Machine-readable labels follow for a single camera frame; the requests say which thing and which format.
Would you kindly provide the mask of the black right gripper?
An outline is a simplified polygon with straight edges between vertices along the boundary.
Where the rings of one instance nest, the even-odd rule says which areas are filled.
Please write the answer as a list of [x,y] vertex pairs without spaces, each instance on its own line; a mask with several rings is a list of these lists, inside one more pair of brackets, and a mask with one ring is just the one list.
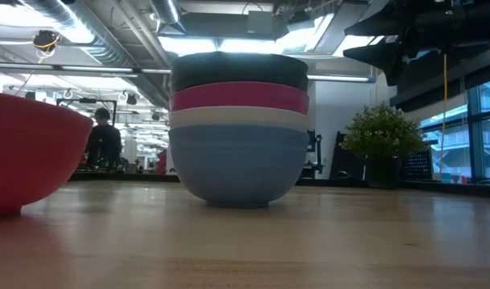
[[[435,2],[407,18],[403,6],[385,6],[376,14],[344,30],[345,35],[399,35],[400,48],[406,55],[420,51],[490,46],[490,0]],[[403,54],[397,42],[346,49],[343,56],[380,69],[388,85],[396,85],[403,70]]]

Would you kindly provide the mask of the pink bowl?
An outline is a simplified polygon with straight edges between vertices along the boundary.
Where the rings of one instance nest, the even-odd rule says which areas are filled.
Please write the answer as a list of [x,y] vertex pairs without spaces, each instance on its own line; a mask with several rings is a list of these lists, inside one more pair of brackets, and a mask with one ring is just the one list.
[[298,89],[273,85],[265,90],[222,88],[220,85],[199,86],[175,92],[169,100],[173,112],[205,107],[261,107],[277,108],[307,114],[309,96]]

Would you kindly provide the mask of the white bowl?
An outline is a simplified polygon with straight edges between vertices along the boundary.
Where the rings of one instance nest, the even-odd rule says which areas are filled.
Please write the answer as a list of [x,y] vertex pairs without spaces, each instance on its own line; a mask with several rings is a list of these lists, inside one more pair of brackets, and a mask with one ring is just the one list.
[[169,114],[170,128],[205,124],[253,124],[305,131],[310,120],[300,112],[242,106],[190,108]]

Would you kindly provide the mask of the blue bowl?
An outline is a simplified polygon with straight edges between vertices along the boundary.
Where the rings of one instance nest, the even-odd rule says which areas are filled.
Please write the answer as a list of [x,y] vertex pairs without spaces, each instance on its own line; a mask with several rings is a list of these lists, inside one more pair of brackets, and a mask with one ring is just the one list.
[[306,159],[306,131],[254,124],[204,124],[169,132],[182,185],[209,206],[261,208],[286,195]]

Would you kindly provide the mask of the green potted plant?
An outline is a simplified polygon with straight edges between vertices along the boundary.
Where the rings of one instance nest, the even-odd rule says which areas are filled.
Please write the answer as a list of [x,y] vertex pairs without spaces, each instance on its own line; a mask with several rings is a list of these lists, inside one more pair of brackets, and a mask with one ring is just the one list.
[[339,146],[362,159],[408,157],[427,149],[419,123],[386,104],[365,106],[346,130]]

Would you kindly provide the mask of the grey ceiling junction box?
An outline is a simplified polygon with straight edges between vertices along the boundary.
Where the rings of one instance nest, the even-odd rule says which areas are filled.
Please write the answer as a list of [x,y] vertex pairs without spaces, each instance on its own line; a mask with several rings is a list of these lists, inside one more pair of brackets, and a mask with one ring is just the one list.
[[273,33],[273,14],[269,11],[250,10],[247,31],[254,35],[271,35]]

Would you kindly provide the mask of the black perforated panel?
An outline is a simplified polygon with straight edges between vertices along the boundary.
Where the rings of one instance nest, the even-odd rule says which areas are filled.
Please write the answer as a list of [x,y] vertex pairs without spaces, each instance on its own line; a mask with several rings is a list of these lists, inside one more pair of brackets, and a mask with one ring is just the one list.
[[401,160],[400,177],[404,181],[428,181],[433,178],[431,152],[421,151]]

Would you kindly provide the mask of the dark plant pot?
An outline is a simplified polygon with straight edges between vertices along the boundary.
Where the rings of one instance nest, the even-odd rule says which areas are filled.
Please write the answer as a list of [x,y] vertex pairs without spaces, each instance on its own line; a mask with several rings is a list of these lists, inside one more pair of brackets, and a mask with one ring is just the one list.
[[397,157],[366,159],[366,182],[371,188],[397,189],[401,161]]

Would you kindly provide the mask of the person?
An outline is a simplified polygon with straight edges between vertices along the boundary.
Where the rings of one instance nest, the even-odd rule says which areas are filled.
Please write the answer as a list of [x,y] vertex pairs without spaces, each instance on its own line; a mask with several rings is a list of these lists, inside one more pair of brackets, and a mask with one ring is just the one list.
[[109,123],[110,118],[111,114],[106,108],[95,111],[96,126],[92,128],[85,148],[88,167],[95,167],[98,159],[103,158],[107,162],[107,170],[111,171],[119,159],[121,134]]

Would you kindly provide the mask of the red bowl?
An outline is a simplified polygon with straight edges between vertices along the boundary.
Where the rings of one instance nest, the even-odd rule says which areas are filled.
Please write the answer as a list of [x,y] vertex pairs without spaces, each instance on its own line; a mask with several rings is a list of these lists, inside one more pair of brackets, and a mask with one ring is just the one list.
[[92,127],[68,108],[0,93],[0,215],[19,214],[63,185]]

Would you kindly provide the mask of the rectangular metal duct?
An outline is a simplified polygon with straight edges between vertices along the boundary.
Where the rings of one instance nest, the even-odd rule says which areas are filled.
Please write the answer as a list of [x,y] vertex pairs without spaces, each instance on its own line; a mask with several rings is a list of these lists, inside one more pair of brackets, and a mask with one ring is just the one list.
[[330,20],[324,20],[309,52],[342,57],[344,50],[377,43],[379,36],[346,35],[345,29],[379,12],[389,0],[334,0],[328,5]]

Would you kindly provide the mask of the round silver duct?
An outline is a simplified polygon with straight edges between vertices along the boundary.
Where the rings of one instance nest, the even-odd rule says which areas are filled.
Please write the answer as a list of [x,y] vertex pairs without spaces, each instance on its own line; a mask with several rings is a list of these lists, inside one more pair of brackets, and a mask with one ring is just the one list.
[[152,11],[156,16],[156,32],[160,33],[166,26],[182,34],[186,33],[183,24],[180,21],[181,7],[178,0],[149,0]]

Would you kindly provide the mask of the black table edge rail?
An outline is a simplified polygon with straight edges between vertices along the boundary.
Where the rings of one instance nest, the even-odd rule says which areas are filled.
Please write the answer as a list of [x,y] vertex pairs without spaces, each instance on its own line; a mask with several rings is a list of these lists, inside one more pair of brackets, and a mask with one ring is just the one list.
[[[69,181],[151,181],[151,182],[175,182],[180,180],[174,175],[153,175],[137,173],[73,173]],[[297,186],[314,187],[347,187],[347,188],[366,188],[365,181],[350,181],[343,179],[301,179],[296,182]],[[473,197],[489,197],[490,185],[457,185],[438,183],[434,181],[401,181],[401,189],[415,189],[436,193],[450,193]]]

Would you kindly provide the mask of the tall black background frame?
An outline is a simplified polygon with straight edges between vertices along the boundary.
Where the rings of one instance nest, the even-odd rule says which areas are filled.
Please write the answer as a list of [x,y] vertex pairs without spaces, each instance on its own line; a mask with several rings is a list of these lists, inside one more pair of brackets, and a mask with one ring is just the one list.
[[117,101],[116,100],[98,100],[93,98],[83,97],[80,99],[66,99],[59,98],[56,100],[56,105],[61,106],[62,102],[65,103],[64,107],[68,108],[72,103],[80,103],[80,104],[112,104],[111,111],[111,124],[114,125],[116,122],[116,112],[117,112]]

